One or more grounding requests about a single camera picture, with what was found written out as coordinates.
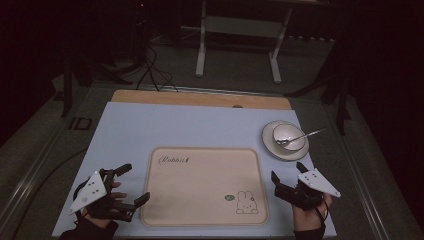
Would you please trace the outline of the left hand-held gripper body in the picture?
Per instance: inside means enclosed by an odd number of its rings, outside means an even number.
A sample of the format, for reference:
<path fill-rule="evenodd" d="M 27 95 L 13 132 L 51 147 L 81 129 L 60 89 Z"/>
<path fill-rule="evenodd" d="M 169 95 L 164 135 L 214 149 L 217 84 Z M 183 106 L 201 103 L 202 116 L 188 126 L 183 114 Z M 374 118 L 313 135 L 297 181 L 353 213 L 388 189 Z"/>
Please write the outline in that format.
<path fill-rule="evenodd" d="M 92 217 L 130 222 L 136 209 L 131 204 L 115 202 L 109 197 L 112 191 L 114 169 L 100 169 L 81 183 L 74 192 L 73 202 L 68 209 L 69 214 L 82 216 L 85 209 Z"/>

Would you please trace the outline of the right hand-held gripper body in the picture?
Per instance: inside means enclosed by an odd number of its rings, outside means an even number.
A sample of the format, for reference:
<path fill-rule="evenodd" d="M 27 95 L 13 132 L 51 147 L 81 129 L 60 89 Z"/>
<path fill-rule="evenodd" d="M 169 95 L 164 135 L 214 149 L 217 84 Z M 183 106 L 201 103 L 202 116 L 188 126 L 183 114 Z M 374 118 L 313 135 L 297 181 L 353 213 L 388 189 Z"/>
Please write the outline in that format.
<path fill-rule="evenodd" d="M 317 169 L 300 173 L 298 175 L 298 183 L 295 187 L 289 187 L 283 184 L 282 187 L 275 186 L 274 189 L 274 195 L 276 197 L 303 210 L 311 210 L 318 207 L 322 202 L 324 193 L 337 198 L 341 196 L 341 192 Z"/>

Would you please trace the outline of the person's left hand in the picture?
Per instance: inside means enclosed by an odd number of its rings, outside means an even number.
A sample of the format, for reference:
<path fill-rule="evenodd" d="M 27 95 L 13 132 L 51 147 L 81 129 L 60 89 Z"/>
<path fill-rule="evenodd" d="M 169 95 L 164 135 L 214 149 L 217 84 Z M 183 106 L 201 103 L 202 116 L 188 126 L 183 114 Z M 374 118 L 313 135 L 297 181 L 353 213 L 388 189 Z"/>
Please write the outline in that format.
<path fill-rule="evenodd" d="M 124 198 L 127 197 L 127 194 L 124 192 L 111 192 L 109 197 L 113 199 L 115 202 L 121 202 Z M 111 223 L 110 219 L 98 219 L 92 217 L 86 210 L 83 211 L 83 217 L 94 224 L 95 226 L 106 229 L 108 225 Z"/>

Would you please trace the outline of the person's right hand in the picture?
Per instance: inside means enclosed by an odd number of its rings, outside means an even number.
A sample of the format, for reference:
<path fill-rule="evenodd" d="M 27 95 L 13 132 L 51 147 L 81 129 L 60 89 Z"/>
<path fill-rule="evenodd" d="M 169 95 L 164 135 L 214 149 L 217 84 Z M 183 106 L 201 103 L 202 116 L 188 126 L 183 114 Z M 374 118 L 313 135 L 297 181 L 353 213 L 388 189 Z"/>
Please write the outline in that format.
<path fill-rule="evenodd" d="M 295 205 L 292 206 L 294 229 L 315 229 L 324 225 L 332 197 L 324 193 L 321 204 L 313 210 L 303 210 Z"/>

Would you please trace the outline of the white saucer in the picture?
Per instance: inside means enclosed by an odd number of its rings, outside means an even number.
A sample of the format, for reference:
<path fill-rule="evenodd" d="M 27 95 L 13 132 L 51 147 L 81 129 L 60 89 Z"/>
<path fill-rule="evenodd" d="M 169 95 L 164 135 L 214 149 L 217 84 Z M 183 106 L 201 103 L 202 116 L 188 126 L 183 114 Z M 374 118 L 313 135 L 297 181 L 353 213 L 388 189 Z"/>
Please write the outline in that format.
<path fill-rule="evenodd" d="M 268 123 L 262 130 L 263 143 L 264 143 L 265 147 L 267 148 L 267 150 L 272 155 L 274 155 L 275 157 L 277 157 L 279 159 L 282 159 L 283 161 L 299 160 L 299 159 L 303 158 L 309 151 L 309 141 L 306 138 L 304 138 L 306 140 L 306 145 L 301 150 L 295 151 L 295 152 L 289 152 L 287 150 L 283 150 L 282 148 L 280 148 L 277 145 L 277 143 L 273 139 L 273 129 L 278 124 L 286 124 L 286 123 L 294 125 L 290 122 L 283 121 L 283 120 L 278 120 L 278 121 L 273 121 L 273 122 Z"/>

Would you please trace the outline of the metal spoon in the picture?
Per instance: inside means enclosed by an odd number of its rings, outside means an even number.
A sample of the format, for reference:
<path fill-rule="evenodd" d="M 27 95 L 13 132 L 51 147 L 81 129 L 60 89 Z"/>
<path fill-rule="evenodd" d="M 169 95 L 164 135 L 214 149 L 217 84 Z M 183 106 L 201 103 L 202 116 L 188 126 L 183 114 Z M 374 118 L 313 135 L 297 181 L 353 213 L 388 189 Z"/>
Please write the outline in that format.
<path fill-rule="evenodd" d="M 315 134 L 318 134 L 318 133 L 320 133 L 320 132 L 325 131 L 326 129 L 327 129 L 327 127 L 323 127 L 323 128 L 321 128 L 321 129 L 318 129 L 318 130 L 315 130 L 315 131 L 312 131 L 312 132 L 309 132 L 309 133 L 303 134 L 303 135 L 301 135 L 301 136 L 295 137 L 295 138 L 293 138 L 293 139 L 278 139 L 278 140 L 276 140 L 276 143 L 277 143 L 278 145 L 282 146 L 282 147 L 285 147 L 285 146 L 288 146 L 290 143 L 292 143 L 292 142 L 294 142 L 294 141 L 297 141 L 297 140 L 299 140 L 299 139 L 303 139 L 303 138 L 307 138 L 307 137 L 309 137 L 309 136 L 313 136 L 313 135 L 315 135 Z"/>

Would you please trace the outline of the white bowl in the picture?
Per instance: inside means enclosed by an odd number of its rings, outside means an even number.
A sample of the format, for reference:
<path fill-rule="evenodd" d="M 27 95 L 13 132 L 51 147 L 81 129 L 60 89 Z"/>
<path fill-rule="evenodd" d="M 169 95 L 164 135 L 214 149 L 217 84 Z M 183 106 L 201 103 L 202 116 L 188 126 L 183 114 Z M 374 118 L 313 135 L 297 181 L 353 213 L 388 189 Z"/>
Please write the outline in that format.
<path fill-rule="evenodd" d="M 274 129 L 273 129 L 273 139 L 278 140 L 278 139 L 293 139 L 295 137 L 301 136 L 303 135 L 303 131 L 300 130 L 298 127 L 291 125 L 291 124 L 278 124 Z M 280 148 L 282 148 L 283 150 L 287 150 L 289 152 L 295 152 L 295 151 L 299 151 L 301 150 L 304 146 L 306 145 L 306 140 L 303 139 L 299 139 L 297 141 L 294 141 L 292 143 L 290 143 L 288 146 L 282 147 L 280 145 L 278 145 Z"/>

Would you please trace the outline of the beige placemat with rabbit print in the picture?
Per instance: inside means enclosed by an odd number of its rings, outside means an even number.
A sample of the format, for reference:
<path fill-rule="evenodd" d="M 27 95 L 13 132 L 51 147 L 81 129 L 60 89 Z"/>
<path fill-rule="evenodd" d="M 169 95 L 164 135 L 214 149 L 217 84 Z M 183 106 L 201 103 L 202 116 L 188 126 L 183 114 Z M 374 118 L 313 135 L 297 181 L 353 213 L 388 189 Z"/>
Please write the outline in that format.
<path fill-rule="evenodd" d="M 268 204 L 250 148 L 160 147 L 151 154 L 142 207 L 148 226 L 262 225 Z"/>

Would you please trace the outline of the black floor socket box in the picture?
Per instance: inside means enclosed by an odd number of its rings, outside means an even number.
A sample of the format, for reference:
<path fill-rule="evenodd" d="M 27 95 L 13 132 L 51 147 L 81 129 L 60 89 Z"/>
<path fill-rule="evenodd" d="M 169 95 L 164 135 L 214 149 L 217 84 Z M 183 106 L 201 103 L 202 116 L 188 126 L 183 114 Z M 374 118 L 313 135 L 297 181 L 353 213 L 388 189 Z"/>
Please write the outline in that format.
<path fill-rule="evenodd" d="M 69 130 L 89 130 L 92 126 L 93 120 L 85 117 L 74 117 L 68 127 Z"/>

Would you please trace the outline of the light blue table mat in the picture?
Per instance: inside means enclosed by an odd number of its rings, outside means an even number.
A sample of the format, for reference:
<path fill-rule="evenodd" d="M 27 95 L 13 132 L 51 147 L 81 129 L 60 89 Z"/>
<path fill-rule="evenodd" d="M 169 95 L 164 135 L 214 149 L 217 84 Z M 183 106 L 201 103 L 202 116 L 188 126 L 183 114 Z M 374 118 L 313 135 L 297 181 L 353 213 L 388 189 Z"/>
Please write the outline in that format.
<path fill-rule="evenodd" d="M 274 195 L 271 172 L 282 183 L 293 186 L 300 172 L 294 162 L 272 155 L 262 140 L 270 122 L 296 124 L 292 110 L 183 106 L 110 102 L 94 133 L 76 175 L 86 181 L 95 171 L 131 164 L 119 177 L 120 191 L 135 199 L 146 193 L 145 185 L 152 152 L 160 147 L 250 148 L 260 161 L 268 204 L 268 220 L 262 225 L 148 226 L 138 209 L 133 220 L 120 223 L 115 236 L 122 239 L 277 239 L 293 233 L 291 205 Z"/>

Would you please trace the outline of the black stand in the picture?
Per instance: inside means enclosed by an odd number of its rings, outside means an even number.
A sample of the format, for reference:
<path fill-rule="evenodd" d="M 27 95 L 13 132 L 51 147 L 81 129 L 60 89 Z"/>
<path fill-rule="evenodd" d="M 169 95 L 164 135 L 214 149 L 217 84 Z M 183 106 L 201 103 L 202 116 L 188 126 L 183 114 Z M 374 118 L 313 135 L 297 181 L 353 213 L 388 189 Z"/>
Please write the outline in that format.
<path fill-rule="evenodd" d="M 59 100 L 63 102 L 62 118 L 66 117 L 73 107 L 73 78 L 76 78 L 77 82 L 82 86 L 90 86 L 93 82 L 89 73 L 90 69 L 100 73 L 112 82 L 130 85 L 130 82 L 120 78 L 116 71 L 107 69 L 87 55 L 72 49 L 64 49 L 63 90 L 56 94 Z"/>

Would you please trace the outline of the black computer tower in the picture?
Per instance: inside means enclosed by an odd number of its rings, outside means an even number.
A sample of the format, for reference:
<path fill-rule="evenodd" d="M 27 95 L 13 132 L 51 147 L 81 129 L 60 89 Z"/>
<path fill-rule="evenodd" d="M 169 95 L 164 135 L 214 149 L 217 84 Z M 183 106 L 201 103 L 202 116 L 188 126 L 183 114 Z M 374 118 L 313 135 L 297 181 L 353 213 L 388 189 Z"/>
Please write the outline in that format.
<path fill-rule="evenodd" d="M 133 0 L 134 2 L 134 55 L 140 64 L 146 61 L 146 52 L 148 46 L 148 11 L 149 4 L 147 0 Z"/>

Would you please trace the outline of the metal floor rail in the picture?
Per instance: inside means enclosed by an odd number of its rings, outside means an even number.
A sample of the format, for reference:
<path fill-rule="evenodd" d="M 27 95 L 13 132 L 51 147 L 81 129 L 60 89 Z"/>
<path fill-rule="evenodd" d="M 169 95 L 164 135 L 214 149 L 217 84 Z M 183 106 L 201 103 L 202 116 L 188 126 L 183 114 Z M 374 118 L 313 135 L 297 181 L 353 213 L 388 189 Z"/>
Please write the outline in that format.
<path fill-rule="evenodd" d="M 335 111 L 332 110 L 330 107 L 325 107 L 324 111 L 329 119 L 331 128 L 335 132 L 336 137 L 339 143 L 341 144 L 343 153 L 347 158 L 348 170 L 350 172 L 353 185 L 355 186 L 355 191 L 361 203 L 362 210 L 366 215 L 368 225 L 371 227 L 375 240 L 391 240 L 382 222 L 380 214 L 376 209 L 375 201 L 371 196 L 370 191 L 368 190 L 363 176 L 361 175 L 352 150 L 345 137 L 339 133 L 335 120 Z"/>
<path fill-rule="evenodd" d="M 48 155 L 63 132 L 22 131 L 0 149 L 0 239 L 9 239 Z"/>

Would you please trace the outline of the white metal table frame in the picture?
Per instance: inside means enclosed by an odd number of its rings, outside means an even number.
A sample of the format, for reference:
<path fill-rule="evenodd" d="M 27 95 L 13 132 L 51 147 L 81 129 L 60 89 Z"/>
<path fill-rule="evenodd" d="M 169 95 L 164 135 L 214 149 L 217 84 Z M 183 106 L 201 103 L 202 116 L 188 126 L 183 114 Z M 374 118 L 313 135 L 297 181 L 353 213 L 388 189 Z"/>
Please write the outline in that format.
<path fill-rule="evenodd" d="M 207 14 L 207 0 L 202 0 L 200 45 L 195 75 L 197 77 L 202 77 L 204 75 L 206 57 L 205 39 L 207 32 L 265 37 L 276 40 L 274 49 L 268 53 L 268 59 L 273 81 L 275 84 L 280 84 L 282 82 L 282 78 L 278 64 L 278 54 L 285 37 L 292 12 L 293 9 L 288 8 L 284 14 L 282 22 L 214 16 Z"/>

